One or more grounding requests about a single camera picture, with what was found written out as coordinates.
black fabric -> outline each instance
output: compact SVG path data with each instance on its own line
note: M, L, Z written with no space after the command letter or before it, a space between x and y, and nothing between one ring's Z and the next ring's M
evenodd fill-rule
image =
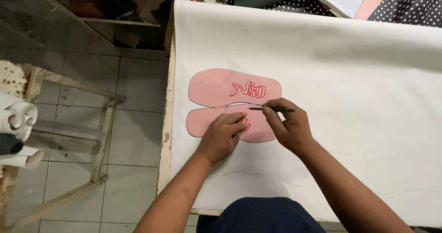
M197 233L325 233L296 201L289 198L241 198L219 217L199 216Z
M22 148L23 143L15 135L0 133L0 155L18 153Z

person's right hand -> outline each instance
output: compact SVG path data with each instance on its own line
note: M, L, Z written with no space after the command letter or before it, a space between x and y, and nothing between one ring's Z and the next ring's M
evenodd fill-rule
M287 109L295 109L296 111L281 112L285 118L285 120L282 121L271 107L284 107ZM310 132L306 111L291 101L284 98L269 100L262 105L262 113L266 116L267 122L279 143L294 154L298 155L306 151L308 147L316 142Z

paper roll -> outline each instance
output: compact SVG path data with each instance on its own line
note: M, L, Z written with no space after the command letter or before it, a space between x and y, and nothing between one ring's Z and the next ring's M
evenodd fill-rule
M16 154L6 154L0 156L0 164L20 168L33 168L37 166L42 158L42 150L23 146L22 150Z
M26 141L37 120L37 107L12 95L0 93L0 133L14 134Z

pink paper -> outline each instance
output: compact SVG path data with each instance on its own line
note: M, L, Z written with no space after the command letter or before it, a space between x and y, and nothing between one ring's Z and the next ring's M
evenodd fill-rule
M263 104L281 97L281 85L274 79L229 69L209 69L193 76L189 98L205 106L226 106L246 102Z
M238 104L216 108L193 110L187 115L187 131L194 137L202 137L210 123L222 113L247 112L247 117L240 123L248 125L240 139L248 142L265 142L275 139L272 129L262 111L249 110L251 105Z
M364 0L354 19L367 20L382 0Z

navy blue shirt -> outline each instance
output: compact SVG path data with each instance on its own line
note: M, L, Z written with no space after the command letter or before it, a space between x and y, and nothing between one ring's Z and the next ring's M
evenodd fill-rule
M219 217L199 216L197 233L325 233L312 216L290 198L241 198Z

